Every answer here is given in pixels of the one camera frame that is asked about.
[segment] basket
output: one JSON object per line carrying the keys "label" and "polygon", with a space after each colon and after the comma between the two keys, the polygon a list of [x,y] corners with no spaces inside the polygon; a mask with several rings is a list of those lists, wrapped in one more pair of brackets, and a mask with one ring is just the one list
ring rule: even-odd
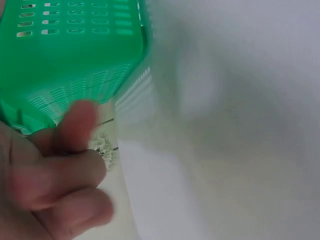
{"label": "basket", "polygon": [[107,102],[143,57],[137,0],[7,1],[0,21],[0,117],[23,134],[79,99]]}

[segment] white wall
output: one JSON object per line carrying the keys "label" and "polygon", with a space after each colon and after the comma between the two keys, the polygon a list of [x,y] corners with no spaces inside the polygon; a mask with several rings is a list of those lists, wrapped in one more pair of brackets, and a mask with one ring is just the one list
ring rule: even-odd
{"label": "white wall", "polygon": [[320,2],[146,2],[115,101],[141,239],[318,239]]}

